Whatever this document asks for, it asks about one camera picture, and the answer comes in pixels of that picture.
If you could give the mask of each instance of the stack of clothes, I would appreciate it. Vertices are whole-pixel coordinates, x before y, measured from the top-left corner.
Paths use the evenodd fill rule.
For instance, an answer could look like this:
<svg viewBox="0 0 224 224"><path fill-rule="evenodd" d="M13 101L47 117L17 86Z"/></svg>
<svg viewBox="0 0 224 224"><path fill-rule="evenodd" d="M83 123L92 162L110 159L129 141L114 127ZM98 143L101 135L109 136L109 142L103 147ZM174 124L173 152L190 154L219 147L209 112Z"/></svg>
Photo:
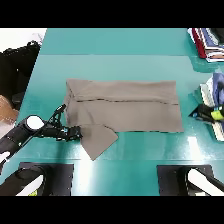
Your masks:
<svg viewBox="0 0 224 224"><path fill-rule="evenodd" d="M188 28L200 58L224 61L224 28Z"/></svg>
<svg viewBox="0 0 224 224"><path fill-rule="evenodd" d="M224 104L224 74L213 73L212 77L200 85L201 96L205 105L214 107ZM216 139L224 141L224 121L212 124Z"/></svg>

